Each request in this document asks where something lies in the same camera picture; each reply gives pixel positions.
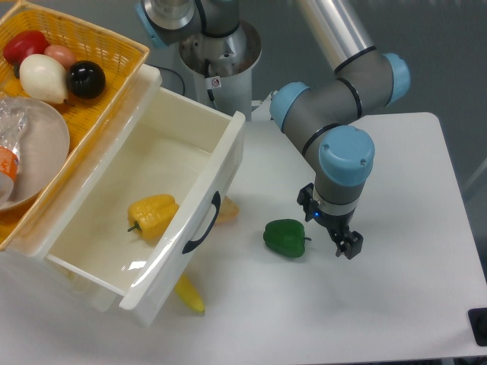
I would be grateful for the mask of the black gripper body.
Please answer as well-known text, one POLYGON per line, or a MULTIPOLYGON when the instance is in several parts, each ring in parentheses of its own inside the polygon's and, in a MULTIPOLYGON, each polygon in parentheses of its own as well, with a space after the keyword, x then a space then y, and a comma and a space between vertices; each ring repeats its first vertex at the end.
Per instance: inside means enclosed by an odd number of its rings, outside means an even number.
POLYGON ((356 201, 334 205, 318 195, 313 183, 309 183, 299 191, 297 203, 303 208, 306 222, 316 221, 328 230, 333 239, 352 236, 349 224, 355 213, 356 201))

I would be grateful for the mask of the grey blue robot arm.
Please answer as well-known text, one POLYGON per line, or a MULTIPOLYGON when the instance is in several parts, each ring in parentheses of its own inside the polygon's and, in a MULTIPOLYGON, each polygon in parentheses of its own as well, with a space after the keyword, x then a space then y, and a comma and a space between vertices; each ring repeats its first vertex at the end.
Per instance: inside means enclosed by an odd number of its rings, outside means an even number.
MULTIPOLYGON (((374 161, 371 137, 354 122, 403 97, 410 73, 399 56, 377 51, 347 1, 298 6, 335 78, 319 90, 287 84, 269 111, 315 173, 297 198, 306 220, 325 227, 337 255, 352 259, 363 238, 349 223, 374 161)), ((156 47, 178 45, 201 104, 250 114, 251 72, 262 46, 236 1, 140 1, 135 9, 156 47)))

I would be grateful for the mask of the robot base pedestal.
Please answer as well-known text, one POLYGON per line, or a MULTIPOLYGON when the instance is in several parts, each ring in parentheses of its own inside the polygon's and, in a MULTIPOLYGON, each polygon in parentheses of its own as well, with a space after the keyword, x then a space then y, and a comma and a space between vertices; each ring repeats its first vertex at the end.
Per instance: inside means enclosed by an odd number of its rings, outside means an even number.
POLYGON ((180 42, 180 58, 193 76, 196 101, 224 114, 252 113, 252 75, 261 53, 261 39, 248 22, 223 38, 202 33, 180 42))

